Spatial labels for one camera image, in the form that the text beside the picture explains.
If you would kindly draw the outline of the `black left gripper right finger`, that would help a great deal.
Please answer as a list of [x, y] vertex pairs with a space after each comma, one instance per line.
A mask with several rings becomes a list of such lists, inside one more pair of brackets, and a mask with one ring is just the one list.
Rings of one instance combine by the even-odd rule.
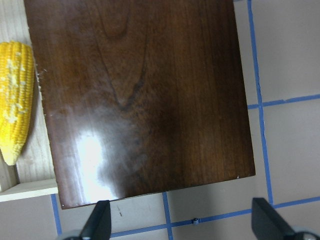
[[258, 240], [307, 240], [308, 233], [295, 231], [276, 210], [261, 197], [252, 199], [251, 228]]

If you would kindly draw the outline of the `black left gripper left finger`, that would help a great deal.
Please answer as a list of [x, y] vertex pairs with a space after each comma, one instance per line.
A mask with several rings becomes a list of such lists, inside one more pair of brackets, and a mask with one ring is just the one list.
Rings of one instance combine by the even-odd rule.
[[96, 203], [92, 213], [79, 234], [80, 240], [109, 240], [111, 238], [112, 220], [109, 200]]

